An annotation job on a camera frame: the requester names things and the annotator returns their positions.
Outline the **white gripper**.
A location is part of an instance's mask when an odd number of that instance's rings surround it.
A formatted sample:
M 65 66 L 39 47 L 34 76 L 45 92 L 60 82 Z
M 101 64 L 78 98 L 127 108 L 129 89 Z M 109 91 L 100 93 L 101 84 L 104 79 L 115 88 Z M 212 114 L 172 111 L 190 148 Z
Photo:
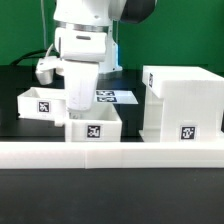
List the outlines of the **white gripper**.
M 99 63 L 106 57 L 107 34 L 57 28 L 55 48 L 65 76 L 66 106 L 88 111 L 92 107 L 99 75 Z

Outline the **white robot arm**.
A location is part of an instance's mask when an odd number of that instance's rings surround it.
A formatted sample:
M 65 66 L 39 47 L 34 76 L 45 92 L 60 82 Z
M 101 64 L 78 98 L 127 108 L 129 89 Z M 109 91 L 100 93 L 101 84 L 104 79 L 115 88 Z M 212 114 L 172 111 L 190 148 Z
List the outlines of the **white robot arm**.
M 98 76 L 121 69 L 113 23 L 140 23 L 156 4 L 157 0 L 56 0 L 54 45 L 62 61 L 68 109 L 89 110 Z

